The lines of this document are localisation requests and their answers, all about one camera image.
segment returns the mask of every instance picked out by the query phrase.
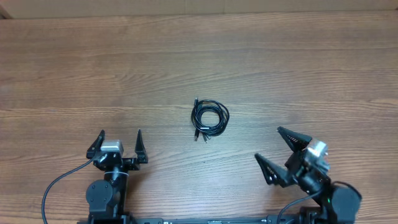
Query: beige wall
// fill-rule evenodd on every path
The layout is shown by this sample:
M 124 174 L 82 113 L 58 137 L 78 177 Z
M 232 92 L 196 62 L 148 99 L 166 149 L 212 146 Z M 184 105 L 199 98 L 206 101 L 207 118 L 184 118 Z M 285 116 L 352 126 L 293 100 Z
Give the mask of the beige wall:
M 398 0 L 0 0 L 0 13 L 15 19 L 209 14 L 393 10 Z

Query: table surface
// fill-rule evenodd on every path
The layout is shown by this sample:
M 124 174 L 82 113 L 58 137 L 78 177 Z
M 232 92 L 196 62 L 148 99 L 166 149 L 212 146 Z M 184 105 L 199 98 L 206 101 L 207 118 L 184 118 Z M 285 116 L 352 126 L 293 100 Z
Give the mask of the table surface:
M 231 113 L 207 144 L 196 96 Z M 398 11 L 0 21 L 0 223 L 42 223 L 45 188 L 101 129 L 125 156 L 142 129 L 136 217 L 277 213 L 305 195 L 268 186 L 254 159 L 287 160 L 278 126 L 328 143 L 330 177 L 363 195 L 358 223 L 397 223 Z M 90 165 L 55 184 L 49 223 L 86 218 L 102 178 Z

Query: cable bundle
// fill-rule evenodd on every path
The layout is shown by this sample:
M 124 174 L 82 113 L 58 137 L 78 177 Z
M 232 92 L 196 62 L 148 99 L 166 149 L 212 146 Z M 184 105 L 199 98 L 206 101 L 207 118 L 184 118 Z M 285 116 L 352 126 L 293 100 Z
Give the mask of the cable bundle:
M 206 111 L 212 111 L 216 113 L 220 119 L 215 126 L 206 126 L 201 122 L 201 116 Z M 211 139 L 212 136 L 219 136 L 222 134 L 226 128 L 229 121 L 229 111 L 228 109 L 218 101 L 215 100 L 201 100 L 195 98 L 195 106 L 192 109 L 191 120 L 194 127 L 197 129 L 195 131 L 195 141 L 198 140 L 199 132 L 202 133 L 205 142 L 207 139 Z

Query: coiled cable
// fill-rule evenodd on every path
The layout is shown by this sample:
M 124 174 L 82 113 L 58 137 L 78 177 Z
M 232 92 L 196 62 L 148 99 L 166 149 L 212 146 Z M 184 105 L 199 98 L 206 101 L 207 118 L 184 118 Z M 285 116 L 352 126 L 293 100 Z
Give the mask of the coiled cable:
M 201 122 L 201 116 L 206 111 L 212 111 L 216 113 L 219 117 L 219 122 L 215 126 L 206 126 Z M 195 141 L 198 140 L 199 133 L 202 133 L 205 142 L 207 139 L 211 139 L 212 136 L 219 136 L 222 134 L 226 128 L 229 121 L 229 111 L 220 102 L 215 100 L 201 100 L 195 98 L 195 104 L 191 113 L 191 120 L 194 127 L 197 129 L 195 131 Z

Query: wooden tabletop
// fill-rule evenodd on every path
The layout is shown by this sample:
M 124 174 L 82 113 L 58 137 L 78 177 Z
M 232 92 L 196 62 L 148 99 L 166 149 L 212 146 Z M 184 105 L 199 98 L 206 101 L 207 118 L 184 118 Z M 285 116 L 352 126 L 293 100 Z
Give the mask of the wooden tabletop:
M 231 113 L 207 144 L 196 96 Z M 102 129 L 125 156 L 142 129 L 135 217 L 275 214 L 305 195 L 268 186 L 254 159 L 287 160 L 278 126 L 328 143 L 330 177 L 363 195 L 358 223 L 397 223 L 398 11 L 0 21 L 0 223 L 42 223 L 44 190 Z M 55 184 L 49 223 L 86 218 L 102 178 L 90 165 Z

